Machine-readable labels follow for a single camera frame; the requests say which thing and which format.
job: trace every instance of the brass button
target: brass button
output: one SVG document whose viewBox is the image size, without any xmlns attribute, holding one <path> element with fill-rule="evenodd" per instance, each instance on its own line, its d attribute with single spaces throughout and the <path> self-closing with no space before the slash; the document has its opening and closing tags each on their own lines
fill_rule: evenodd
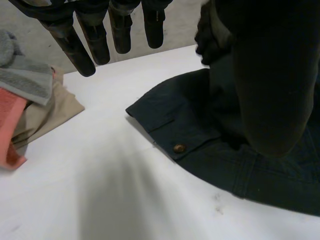
<svg viewBox="0 0 320 240">
<path fill-rule="evenodd" d="M 186 151 L 187 149 L 187 146 L 184 145 L 184 144 L 177 144 L 173 147 L 173 151 L 176 153 L 176 154 L 182 154 Z"/>
</svg>

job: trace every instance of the white surface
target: white surface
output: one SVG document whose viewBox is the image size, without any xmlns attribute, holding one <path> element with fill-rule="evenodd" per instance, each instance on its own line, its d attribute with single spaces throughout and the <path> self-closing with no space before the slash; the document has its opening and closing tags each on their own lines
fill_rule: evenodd
<svg viewBox="0 0 320 240">
<path fill-rule="evenodd" d="M 86 110 L 0 172 L 0 240 L 318 240 L 320 218 L 238 199 L 184 171 L 125 109 L 202 68 L 194 46 L 65 75 Z"/>
</svg>

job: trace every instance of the dark fabric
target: dark fabric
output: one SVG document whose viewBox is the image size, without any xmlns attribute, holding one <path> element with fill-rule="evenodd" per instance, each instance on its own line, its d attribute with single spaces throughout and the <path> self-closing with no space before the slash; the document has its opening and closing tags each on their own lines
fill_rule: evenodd
<svg viewBox="0 0 320 240">
<path fill-rule="evenodd" d="M 217 0 L 216 8 L 236 36 L 233 68 L 246 136 L 260 153 L 283 156 L 313 108 L 320 1 Z"/>
<path fill-rule="evenodd" d="M 320 106 L 315 104 L 289 154 L 259 154 L 244 138 L 233 74 L 228 71 L 231 59 L 227 56 L 216 68 L 211 66 L 213 73 L 201 69 L 162 82 L 127 113 L 198 178 L 240 198 L 320 216 Z M 175 153 L 177 144 L 185 145 L 185 152 Z"/>
</svg>

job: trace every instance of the folded cloth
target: folded cloth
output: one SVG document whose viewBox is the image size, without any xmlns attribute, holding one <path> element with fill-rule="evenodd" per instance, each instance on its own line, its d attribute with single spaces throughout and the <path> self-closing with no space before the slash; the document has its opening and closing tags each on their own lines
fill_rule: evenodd
<svg viewBox="0 0 320 240">
<path fill-rule="evenodd" d="M 27 101 L 3 88 L 0 88 L 0 167 L 14 170 L 25 161 L 16 153 L 11 142 L 12 135 Z"/>
<path fill-rule="evenodd" d="M 31 103 L 23 111 L 12 142 L 20 148 L 65 123 L 85 108 L 63 87 L 62 70 L 54 67 L 53 94 L 46 106 Z"/>
<path fill-rule="evenodd" d="M 16 38 L 0 30 L 0 87 L 46 105 L 52 95 L 53 72 L 47 64 L 22 55 Z"/>
</svg>

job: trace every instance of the gray wall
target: gray wall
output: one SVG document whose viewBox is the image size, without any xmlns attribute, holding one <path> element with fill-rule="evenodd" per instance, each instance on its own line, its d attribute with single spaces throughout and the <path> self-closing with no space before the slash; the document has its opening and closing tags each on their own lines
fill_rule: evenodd
<svg viewBox="0 0 320 240">
<path fill-rule="evenodd" d="M 127 54 L 118 54 L 116 52 L 109 16 L 107 15 L 104 19 L 104 26 L 107 31 L 110 62 L 113 63 L 195 44 L 194 36 L 200 18 L 202 2 L 204 0 L 173 0 L 165 10 L 164 43 L 158 49 L 148 47 L 144 29 L 144 17 L 140 5 L 131 15 L 133 21 L 131 51 Z M 0 28 L 16 35 L 27 57 L 62 67 L 66 73 L 75 71 L 75 67 L 62 52 L 50 33 L 36 19 L 23 15 L 8 0 L 0 0 Z M 74 28 L 89 52 L 85 37 L 76 18 L 74 18 Z"/>
</svg>

